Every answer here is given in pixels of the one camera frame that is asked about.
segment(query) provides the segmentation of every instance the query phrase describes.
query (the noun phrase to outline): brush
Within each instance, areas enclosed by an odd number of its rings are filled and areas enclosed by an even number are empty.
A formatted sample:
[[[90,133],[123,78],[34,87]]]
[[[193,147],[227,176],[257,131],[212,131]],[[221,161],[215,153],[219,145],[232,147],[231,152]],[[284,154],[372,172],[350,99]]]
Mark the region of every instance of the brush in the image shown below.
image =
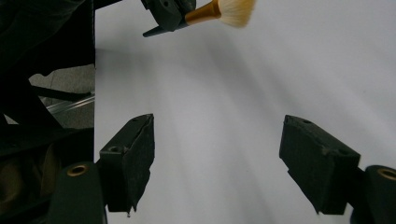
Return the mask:
[[[203,21],[220,20],[233,27],[242,28],[248,24],[255,0],[212,0],[184,16],[177,29]],[[160,26],[143,34],[144,37],[167,32]]]

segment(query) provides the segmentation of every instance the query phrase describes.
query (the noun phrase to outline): brush ferrule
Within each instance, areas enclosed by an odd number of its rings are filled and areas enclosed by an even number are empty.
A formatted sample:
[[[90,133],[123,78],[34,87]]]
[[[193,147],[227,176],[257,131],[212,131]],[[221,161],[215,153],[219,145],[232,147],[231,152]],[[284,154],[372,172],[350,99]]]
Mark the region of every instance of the brush ferrule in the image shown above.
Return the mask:
[[[185,20],[188,25],[193,25],[198,22],[215,20],[220,17],[219,0],[213,0],[203,7],[187,13]]]

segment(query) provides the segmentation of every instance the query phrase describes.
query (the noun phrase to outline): beige bristles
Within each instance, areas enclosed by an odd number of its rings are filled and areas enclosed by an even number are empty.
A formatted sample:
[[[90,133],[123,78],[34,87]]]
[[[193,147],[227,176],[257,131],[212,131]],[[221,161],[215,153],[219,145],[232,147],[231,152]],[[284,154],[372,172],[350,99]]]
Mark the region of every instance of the beige bristles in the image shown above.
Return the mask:
[[[219,0],[222,22],[233,27],[245,27],[250,19],[255,0]]]

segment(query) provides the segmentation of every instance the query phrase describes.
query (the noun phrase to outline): gray floor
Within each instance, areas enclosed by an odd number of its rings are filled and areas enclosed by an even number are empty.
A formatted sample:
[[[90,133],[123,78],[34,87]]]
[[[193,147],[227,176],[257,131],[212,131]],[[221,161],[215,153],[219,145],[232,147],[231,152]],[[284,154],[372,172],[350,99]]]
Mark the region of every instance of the gray floor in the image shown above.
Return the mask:
[[[51,88],[59,91],[88,92],[94,91],[95,69],[92,64],[60,69],[54,71],[47,77],[35,75],[31,77],[32,85]],[[59,103],[59,100],[42,98],[46,106]],[[94,103],[83,105],[72,110],[64,111],[53,115],[65,128],[88,128],[93,127]]]

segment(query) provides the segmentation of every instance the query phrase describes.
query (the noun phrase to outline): white table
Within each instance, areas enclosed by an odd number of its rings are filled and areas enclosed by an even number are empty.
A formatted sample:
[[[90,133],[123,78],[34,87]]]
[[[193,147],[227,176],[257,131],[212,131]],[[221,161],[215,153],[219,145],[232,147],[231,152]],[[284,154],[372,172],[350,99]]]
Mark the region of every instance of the white table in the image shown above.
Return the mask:
[[[206,2],[198,1],[198,6]],[[396,2],[258,1],[219,21],[144,38],[140,1],[96,12],[95,148],[153,113],[156,159],[136,214],[109,223],[348,223],[317,216],[278,157],[286,114],[396,167]]]

